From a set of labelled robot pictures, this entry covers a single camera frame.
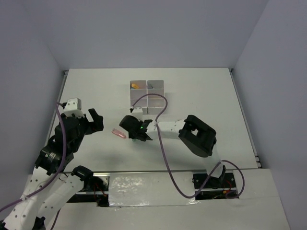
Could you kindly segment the orange pink highlighter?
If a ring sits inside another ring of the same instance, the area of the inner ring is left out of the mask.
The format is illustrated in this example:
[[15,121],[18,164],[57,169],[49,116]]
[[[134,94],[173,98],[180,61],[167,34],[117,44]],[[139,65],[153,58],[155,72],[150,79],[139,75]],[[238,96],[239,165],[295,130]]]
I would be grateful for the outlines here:
[[130,87],[131,87],[131,86],[132,86],[132,87],[134,87],[134,86],[140,87],[137,83],[131,83],[131,84],[130,84]]

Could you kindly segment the clear tape roll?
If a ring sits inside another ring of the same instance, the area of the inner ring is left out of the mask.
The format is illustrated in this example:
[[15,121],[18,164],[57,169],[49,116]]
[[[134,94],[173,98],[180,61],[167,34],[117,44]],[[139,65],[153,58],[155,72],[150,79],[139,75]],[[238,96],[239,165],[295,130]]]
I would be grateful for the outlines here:
[[153,100],[153,107],[163,107],[164,106],[164,100]]

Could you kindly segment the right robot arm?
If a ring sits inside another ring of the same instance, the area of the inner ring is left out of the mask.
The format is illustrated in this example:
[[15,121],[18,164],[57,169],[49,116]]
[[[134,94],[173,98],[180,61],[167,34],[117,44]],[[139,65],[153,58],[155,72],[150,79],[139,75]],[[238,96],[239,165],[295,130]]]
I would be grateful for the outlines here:
[[130,139],[143,142],[176,139],[181,140],[194,155],[203,159],[209,175],[209,184],[220,187],[225,182],[225,167],[217,153],[216,131],[194,115],[176,121],[158,122],[151,119],[139,120],[126,115],[119,126],[128,132]]

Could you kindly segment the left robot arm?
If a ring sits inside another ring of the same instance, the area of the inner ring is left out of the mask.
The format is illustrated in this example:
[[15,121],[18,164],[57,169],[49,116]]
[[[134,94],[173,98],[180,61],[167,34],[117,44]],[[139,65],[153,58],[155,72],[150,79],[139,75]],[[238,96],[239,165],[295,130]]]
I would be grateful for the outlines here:
[[2,230],[44,230],[50,222],[56,222],[61,208],[79,191],[89,191],[98,178],[84,167],[77,166],[66,179],[61,179],[65,167],[73,159],[86,135],[102,131],[103,117],[95,109],[86,115],[60,114],[55,134],[48,140],[35,161],[32,177],[21,198],[1,211],[11,207],[11,213],[0,222]]

